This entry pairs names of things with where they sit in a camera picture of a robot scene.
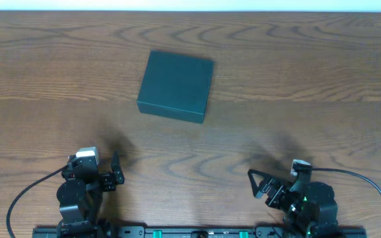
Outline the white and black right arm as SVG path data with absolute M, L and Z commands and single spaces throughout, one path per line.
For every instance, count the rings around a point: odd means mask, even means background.
M 323 182 L 312 182 L 312 171 L 310 165 L 295 165 L 292 182 L 254 169 L 247 172 L 254 197 L 265 195 L 268 207 L 284 212 L 281 237 L 340 234 L 334 190 Z

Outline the dark green box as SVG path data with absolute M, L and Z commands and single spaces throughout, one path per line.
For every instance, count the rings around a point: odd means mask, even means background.
M 203 123 L 213 72 L 211 59 L 152 50 L 137 98 L 138 110 Z

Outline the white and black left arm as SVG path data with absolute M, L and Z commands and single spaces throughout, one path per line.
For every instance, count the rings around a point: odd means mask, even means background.
M 99 218 L 103 194 L 125 182 L 118 152 L 112 156 L 109 172 L 100 173 L 98 164 L 96 147 L 81 148 L 68 157 L 62 169 L 65 182 L 56 193 L 62 215 L 56 227 L 57 237 L 118 237 L 118 228 Z

